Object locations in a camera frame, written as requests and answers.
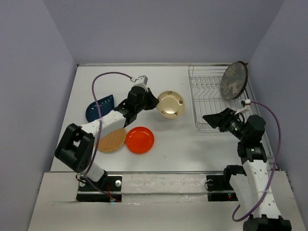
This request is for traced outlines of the cream plate with prints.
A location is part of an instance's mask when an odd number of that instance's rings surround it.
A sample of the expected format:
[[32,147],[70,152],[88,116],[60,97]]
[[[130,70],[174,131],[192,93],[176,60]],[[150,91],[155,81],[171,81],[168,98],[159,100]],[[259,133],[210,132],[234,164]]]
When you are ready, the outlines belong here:
[[175,91],[164,91],[158,96],[158,112],[165,118],[176,119],[185,111],[184,98]]

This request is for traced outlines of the orange glossy plate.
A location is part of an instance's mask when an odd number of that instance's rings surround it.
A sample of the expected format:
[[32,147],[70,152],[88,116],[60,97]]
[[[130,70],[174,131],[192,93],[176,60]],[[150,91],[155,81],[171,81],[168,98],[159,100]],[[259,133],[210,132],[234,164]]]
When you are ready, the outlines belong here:
[[135,127],[126,136],[126,146],[134,154],[144,154],[154,145],[154,134],[146,127]]

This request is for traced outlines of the grey deer plate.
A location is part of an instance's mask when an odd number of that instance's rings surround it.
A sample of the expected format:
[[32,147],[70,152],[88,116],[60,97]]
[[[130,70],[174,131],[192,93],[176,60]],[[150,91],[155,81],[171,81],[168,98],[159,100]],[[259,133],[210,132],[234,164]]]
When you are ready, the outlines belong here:
[[242,61],[228,66],[221,82],[220,93],[225,100],[234,100],[241,96],[245,84],[245,70]]

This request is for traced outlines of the large teal floral plate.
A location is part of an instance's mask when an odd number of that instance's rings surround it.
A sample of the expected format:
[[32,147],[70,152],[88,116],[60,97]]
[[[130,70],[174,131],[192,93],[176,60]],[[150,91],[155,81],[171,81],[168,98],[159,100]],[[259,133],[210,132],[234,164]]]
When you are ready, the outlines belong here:
[[245,70],[245,84],[244,84],[243,92],[246,95],[246,99],[250,99],[248,91],[246,89],[247,83],[248,83],[248,77],[249,77],[248,67],[247,67],[247,63],[244,63],[244,62],[242,62],[242,63],[243,63],[244,70]]

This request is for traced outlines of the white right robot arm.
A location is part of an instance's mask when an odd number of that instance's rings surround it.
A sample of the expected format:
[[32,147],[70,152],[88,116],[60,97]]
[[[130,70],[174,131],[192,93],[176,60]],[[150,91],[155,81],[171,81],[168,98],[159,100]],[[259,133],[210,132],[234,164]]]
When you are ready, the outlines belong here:
[[242,119],[241,113],[230,108],[204,115],[203,119],[221,132],[230,132],[238,140],[237,153],[241,165],[228,165],[221,177],[222,185],[232,189],[244,211],[241,218],[232,215],[235,222],[242,221],[245,231],[290,231],[291,222],[283,219],[270,184],[273,173],[268,172],[268,159],[261,143],[265,120],[258,115]]

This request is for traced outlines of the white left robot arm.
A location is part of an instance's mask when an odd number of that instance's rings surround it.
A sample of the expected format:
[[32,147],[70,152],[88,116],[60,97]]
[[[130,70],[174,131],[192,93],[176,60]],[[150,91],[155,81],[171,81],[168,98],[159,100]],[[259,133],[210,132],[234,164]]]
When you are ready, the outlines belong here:
[[103,117],[82,126],[68,125],[54,156],[82,175],[94,189],[103,192],[108,173],[94,162],[98,149],[96,144],[111,132],[130,125],[141,111],[155,109],[158,103],[150,89],[133,86],[127,98]]

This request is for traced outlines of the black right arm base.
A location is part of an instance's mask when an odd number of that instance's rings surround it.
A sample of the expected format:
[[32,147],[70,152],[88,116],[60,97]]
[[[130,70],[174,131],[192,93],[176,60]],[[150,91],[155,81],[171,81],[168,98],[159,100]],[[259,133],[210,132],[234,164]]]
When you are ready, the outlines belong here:
[[207,198],[209,202],[238,201],[235,191],[224,180],[223,175],[207,175],[205,189],[208,191]]

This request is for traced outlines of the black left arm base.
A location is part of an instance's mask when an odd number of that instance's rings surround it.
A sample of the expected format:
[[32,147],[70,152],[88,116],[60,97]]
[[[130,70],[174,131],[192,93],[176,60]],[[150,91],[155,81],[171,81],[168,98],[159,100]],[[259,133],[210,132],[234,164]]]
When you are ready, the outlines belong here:
[[81,175],[75,175],[78,181],[76,200],[89,203],[122,202],[122,175],[109,174],[102,181],[93,182]]

